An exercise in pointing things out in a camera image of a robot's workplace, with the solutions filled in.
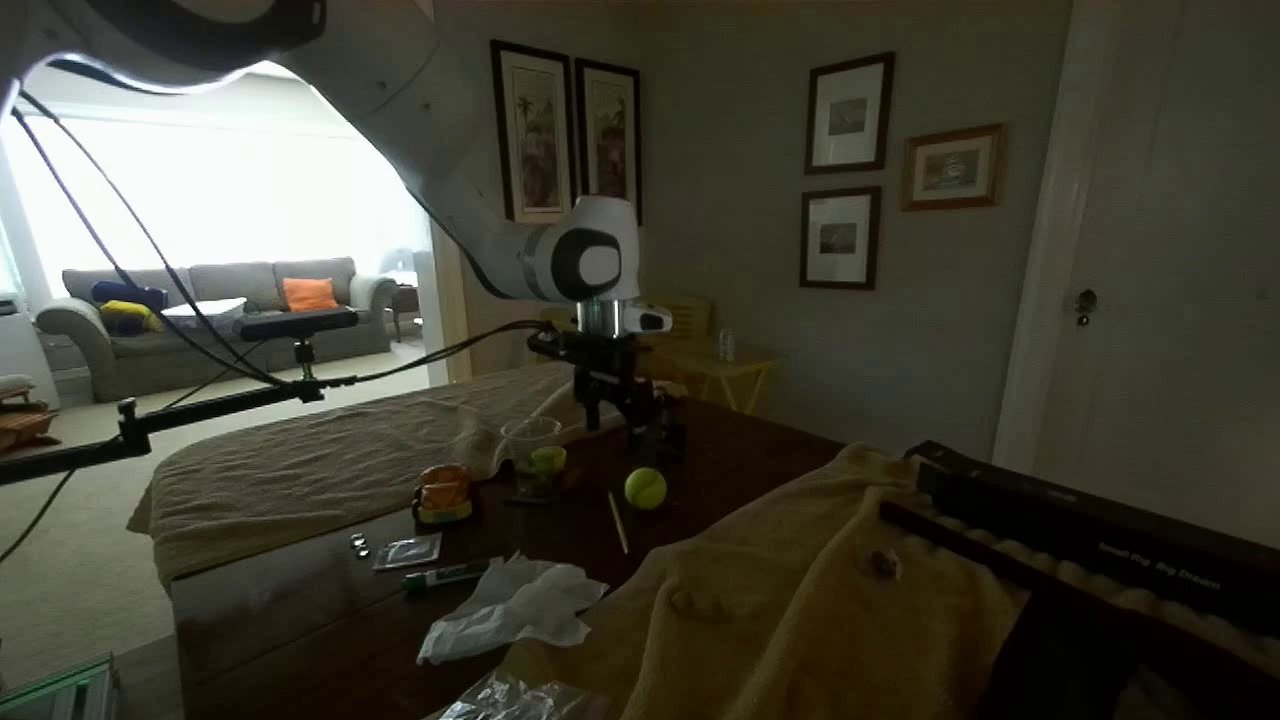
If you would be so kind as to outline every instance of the sofa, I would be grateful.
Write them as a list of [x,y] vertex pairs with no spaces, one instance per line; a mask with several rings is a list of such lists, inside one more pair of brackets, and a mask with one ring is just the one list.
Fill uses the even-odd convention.
[[[308,286],[327,280],[334,304],[355,312],[352,327],[334,327],[334,331],[311,337],[321,364],[387,347],[384,312],[394,304],[396,280],[355,276],[355,266],[350,258],[192,266],[192,267],[175,267],[175,276],[201,309],[209,301],[226,301],[226,317],[215,317],[215,327],[258,369],[268,369],[268,372],[297,369],[297,340],[284,337],[284,340],[246,344],[236,337],[236,326],[262,322],[262,317],[284,317],[288,312],[284,286],[302,286],[302,280],[308,280]],[[143,274],[133,274],[133,280],[135,280],[135,293],[150,298],[150,312],[155,312],[155,317],[150,317],[150,326],[116,326],[116,317],[104,312],[108,304],[116,304],[116,301],[104,301],[104,289],[122,289],[122,276],[112,267],[67,267],[64,274],[67,298],[35,312],[35,327],[43,337],[64,337],[81,347],[81,356],[87,364],[87,382],[92,382],[92,400],[122,400],[122,396],[143,396],[143,392],[167,392],[167,389],[226,382],[230,372],[219,364],[213,364],[204,352],[189,347],[160,322],[160,317],[179,322],[175,304],[184,304],[184,293],[171,286],[171,276],[160,267],[143,267]],[[215,340],[204,327],[196,327],[192,322],[179,322],[179,327],[196,344],[215,347]]]

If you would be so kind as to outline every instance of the dark table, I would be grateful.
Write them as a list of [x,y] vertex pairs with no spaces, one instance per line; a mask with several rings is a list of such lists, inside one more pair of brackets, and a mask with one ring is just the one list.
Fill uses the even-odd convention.
[[[674,497],[661,514],[624,514],[618,543],[605,494],[639,459],[624,433],[568,446],[564,494],[549,510],[510,506],[510,484],[481,484],[478,522],[445,531],[442,564],[485,555],[535,555],[580,564],[592,582],[624,584],[648,547],[696,538],[725,514],[825,464],[840,446],[712,404],[678,404],[683,458],[669,464]],[[408,597],[401,572],[374,572],[352,531],[327,531],[215,572],[171,584],[184,703],[192,720],[253,717],[425,717],[457,700],[502,654],[416,667],[436,617],[474,584]],[[381,547],[412,538],[394,514],[362,531]]]

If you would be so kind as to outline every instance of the white curtain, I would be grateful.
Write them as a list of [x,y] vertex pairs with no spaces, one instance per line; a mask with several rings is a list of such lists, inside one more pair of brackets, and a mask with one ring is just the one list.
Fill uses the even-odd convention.
[[[171,266],[355,258],[362,274],[384,274],[406,253],[430,253],[430,215],[401,176],[302,81],[250,75],[163,100],[60,74],[31,90],[112,172]],[[31,107],[24,118],[112,258],[160,267],[64,133]],[[18,119],[3,149],[43,286],[60,293],[64,267],[108,267]]]

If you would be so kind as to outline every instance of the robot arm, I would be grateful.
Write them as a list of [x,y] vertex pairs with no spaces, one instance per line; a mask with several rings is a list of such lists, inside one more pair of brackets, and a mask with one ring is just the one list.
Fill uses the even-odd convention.
[[489,96],[466,75],[430,0],[3,0],[0,118],[35,63],[135,94],[226,86],[277,59],[321,90],[466,249],[481,286],[510,301],[610,304],[605,337],[630,331],[639,298],[635,211],[587,197],[553,230],[522,230],[489,197]]

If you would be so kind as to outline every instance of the pillow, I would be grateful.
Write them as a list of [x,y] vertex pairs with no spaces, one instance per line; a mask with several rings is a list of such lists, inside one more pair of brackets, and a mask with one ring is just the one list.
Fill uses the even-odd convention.
[[150,304],[150,309],[167,309],[167,293],[163,289],[133,289],[123,280],[102,280],[92,286],[87,293],[97,304],[108,304],[108,301],[130,301],[130,304]]
[[337,312],[342,309],[327,276],[321,276],[321,280],[284,276],[281,289],[284,289],[288,312]]
[[97,317],[108,326],[112,337],[143,337],[163,327],[150,304],[133,301],[104,301]]

